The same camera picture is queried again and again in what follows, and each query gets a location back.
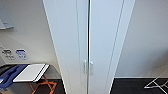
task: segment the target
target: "white wardrobe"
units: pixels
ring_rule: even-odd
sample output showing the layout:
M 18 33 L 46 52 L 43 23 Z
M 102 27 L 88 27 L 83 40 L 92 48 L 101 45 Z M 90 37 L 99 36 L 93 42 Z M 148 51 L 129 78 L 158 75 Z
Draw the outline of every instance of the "white wardrobe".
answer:
M 66 94 L 109 94 L 135 0 L 43 0 Z

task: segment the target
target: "white cabinet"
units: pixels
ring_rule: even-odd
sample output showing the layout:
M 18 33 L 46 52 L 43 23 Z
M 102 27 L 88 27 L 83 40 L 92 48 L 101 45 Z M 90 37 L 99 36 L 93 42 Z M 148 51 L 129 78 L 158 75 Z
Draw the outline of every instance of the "white cabinet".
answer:
M 134 2 L 43 0 L 66 94 L 109 94 Z
M 0 29 L 7 29 L 12 27 L 12 22 L 7 14 L 2 0 L 0 0 Z

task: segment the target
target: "door handle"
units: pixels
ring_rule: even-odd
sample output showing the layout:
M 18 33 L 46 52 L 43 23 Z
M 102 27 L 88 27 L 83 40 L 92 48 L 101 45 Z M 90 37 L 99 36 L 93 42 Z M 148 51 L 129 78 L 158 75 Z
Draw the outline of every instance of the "door handle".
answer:
M 89 74 L 93 75 L 94 74 L 94 67 L 93 67 L 93 62 L 89 63 Z
M 88 70 L 88 66 L 87 66 L 88 64 L 87 64 L 87 61 L 85 60 L 85 62 L 84 62 L 84 73 L 85 74 L 87 74 L 88 72 L 87 72 L 87 70 Z

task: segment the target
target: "white wall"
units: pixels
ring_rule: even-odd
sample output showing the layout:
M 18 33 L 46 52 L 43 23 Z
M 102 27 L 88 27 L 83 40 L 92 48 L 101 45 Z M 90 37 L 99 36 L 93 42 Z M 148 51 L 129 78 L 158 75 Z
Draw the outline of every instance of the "white wall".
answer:
M 168 0 L 136 0 L 116 78 L 156 77 L 167 63 Z
M 0 43 L 5 49 L 10 49 L 16 58 L 7 60 L 0 53 L 5 63 L 45 62 L 52 64 L 59 71 L 42 0 L 2 1 L 14 28 L 0 30 Z M 15 53 L 17 49 L 24 49 L 28 59 L 19 60 Z M 54 68 L 47 73 L 53 75 Z

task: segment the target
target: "blue cloth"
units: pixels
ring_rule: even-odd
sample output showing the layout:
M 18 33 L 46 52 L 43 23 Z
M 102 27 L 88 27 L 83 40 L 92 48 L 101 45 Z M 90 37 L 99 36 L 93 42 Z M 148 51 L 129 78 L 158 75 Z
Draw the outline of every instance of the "blue cloth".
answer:
M 16 78 L 26 67 L 28 64 L 20 64 L 12 67 L 11 69 L 7 70 L 0 76 L 0 88 L 7 88 L 13 83 L 13 79 Z

